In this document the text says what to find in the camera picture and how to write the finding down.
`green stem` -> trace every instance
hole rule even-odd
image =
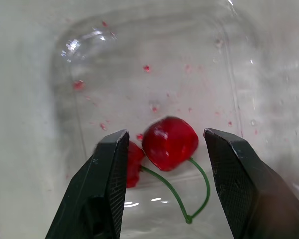
[[[206,187],[207,187],[207,193],[206,193],[205,201],[200,206],[200,208],[193,214],[193,216],[191,216],[192,218],[195,218],[198,214],[200,214],[201,211],[203,211],[203,209],[206,207],[206,205],[207,205],[207,203],[209,201],[209,198],[210,198],[210,185],[209,185],[209,181],[208,181],[208,178],[207,178],[207,175],[206,175],[205,171],[199,166],[199,164],[196,163],[193,158],[190,158],[189,162],[191,162],[192,164],[194,164],[194,166],[203,175],[203,177],[205,179]]]
[[[146,173],[149,173],[151,175],[153,175],[154,177],[158,178],[160,181],[162,181],[170,190],[171,192],[174,194],[174,196],[176,197],[176,200],[180,206],[180,209],[185,217],[185,220],[188,224],[192,223],[192,218],[190,215],[187,214],[187,211],[186,211],[186,208],[184,206],[184,203],[183,201],[181,200],[179,194],[177,193],[177,191],[174,189],[174,187],[165,179],[163,178],[162,176],[160,176],[158,173],[155,173],[154,171],[148,169],[148,168],[145,168],[144,166],[141,166],[141,171],[144,171]]]
[[[210,197],[210,185],[209,185],[209,181],[207,178],[206,173],[204,172],[204,170],[199,166],[198,163],[196,163],[193,158],[191,158],[189,160],[198,170],[199,172],[203,175],[205,182],[206,182],[206,187],[207,187],[207,193],[206,193],[206,198],[205,201],[203,202],[203,204],[200,206],[200,208],[191,216],[187,214],[186,208],[184,206],[183,201],[181,200],[179,194],[177,193],[177,191],[175,190],[175,188],[162,176],[160,176],[159,174],[155,173],[154,171],[145,168],[143,166],[141,166],[141,171],[144,171],[146,173],[149,173],[151,175],[153,175],[154,177],[156,177],[157,179],[159,179],[160,181],[162,181],[170,190],[171,192],[174,194],[174,196],[176,197],[176,200],[180,206],[180,209],[185,217],[186,223],[191,224],[193,222],[193,218],[195,218],[207,205],[209,197]]]

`red speck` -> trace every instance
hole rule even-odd
[[[136,135],[136,139],[141,142],[143,140],[143,135],[141,133]]]
[[[101,123],[100,124],[100,128],[103,130],[103,131],[107,131],[108,129],[106,128],[105,124]]]
[[[185,65],[185,71],[186,71],[186,73],[191,72],[191,66],[189,64]]]
[[[149,65],[144,65],[143,69],[145,72],[148,72],[148,73],[151,72],[151,67]]]
[[[78,80],[78,81],[73,82],[73,88],[75,90],[81,90],[84,88],[84,86],[85,86],[84,81]]]

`white surface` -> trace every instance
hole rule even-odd
[[[159,2],[165,9],[168,9],[167,6],[180,7],[173,6],[169,1],[151,2]],[[66,175],[73,173],[80,164],[68,163],[73,160],[69,159],[70,147],[77,147],[78,154],[82,154],[83,149],[80,144],[72,145],[75,140],[68,138],[63,131],[64,127],[74,124],[63,121],[56,108],[58,100],[62,99],[55,94],[55,88],[50,83],[51,56],[57,39],[75,22],[142,4],[143,1],[134,0],[0,1],[2,238],[43,238],[67,186],[69,179]],[[233,61],[244,138],[256,149],[260,158],[291,185],[299,185],[299,0],[233,0],[232,4],[237,7],[237,14],[247,16],[251,23],[247,30],[255,40],[251,43],[255,46],[251,61]],[[147,14],[148,11],[149,8],[145,8],[137,14]],[[244,45],[235,44],[234,41],[229,45],[232,56],[236,50],[245,50]],[[240,56],[234,55],[234,60],[237,59]],[[186,188],[192,192],[196,190],[195,185],[193,183],[192,188]],[[146,203],[143,207],[141,204],[130,207],[131,217],[125,219],[125,223],[137,238],[151,238],[151,235],[171,235],[175,238],[205,235],[206,238],[217,238],[215,231],[220,233],[219,238],[231,238],[226,224],[219,227],[205,224],[201,227],[204,230],[193,232],[192,226],[195,225],[183,225],[180,210],[175,211],[174,207],[169,210],[169,203],[153,207],[150,203],[158,201],[150,201],[152,198],[172,201],[160,185],[155,195],[146,187],[135,190],[138,194],[144,190],[143,201]],[[127,200],[139,203],[134,195],[137,194],[133,191],[128,193]],[[198,194],[183,196],[191,204]],[[211,223],[223,222],[221,208],[214,207],[219,203],[217,196],[215,193],[212,196],[215,199],[212,202],[216,204],[211,203],[201,217]],[[207,219],[203,217],[204,213],[213,216]],[[165,230],[157,227],[156,234],[147,228],[148,225],[135,223],[132,216],[149,218],[154,224],[159,222],[155,221],[157,218],[164,220]],[[187,233],[174,235],[177,230],[175,225],[167,223],[167,217],[175,218],[178,230]]]

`transparent plastic bin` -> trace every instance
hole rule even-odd
[[[178,116],[199,136],[193,158],[211,182],[210,202],[188,225],[166,186],[140,173],[137,186],[126,192],[126,202],[134,206],[124,209],[121,238],[231,239],[203,131],[210,127],[247,139],[261,159],[290,179],[290,168],[299,164],[292,164],[292,157],[287,162],[277,158],[290,156],[295,149],[288,147],[290,136],[299,136],[299,128],[277,120],[274,111],[283,115],[286,101],[292,104],[288,109],[298,106],[299,85],[291,86],[289,78],[297,77],[299,66],[295,71],[277,62],[281,58],[253,24],[260,17],[245,17],[231,1],[169,3],[173,7],[149,4],[85,19],[58,41],[51,82],[65,137],[66,178],[71,179],[104,136],[127,129],[140,146],[137,135],[149,125]],[[297,93],[295,103],[277,98],[276,87],[285,85],[275,81],[281,79]],[[84,82],[82,89],[73,88],[78,81]],[[143,165],[159,172],[148,159]],[[193,165],[186,162],[159,173],[175,186],[190,214],[198,209],[206,186]]]

